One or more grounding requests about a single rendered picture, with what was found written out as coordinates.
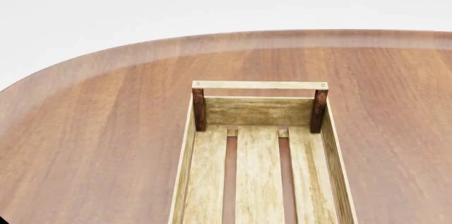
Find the light wooden slatted crate tray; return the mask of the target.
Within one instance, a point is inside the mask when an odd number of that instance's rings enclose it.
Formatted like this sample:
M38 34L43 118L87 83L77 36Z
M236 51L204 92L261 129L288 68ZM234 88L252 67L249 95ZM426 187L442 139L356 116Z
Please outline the light wooden slatted crate tray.
M358 224L328 84L294 81L194 81L168 224L222 221L230 137L236 224L285 222L281 138L289 141L297 222Z

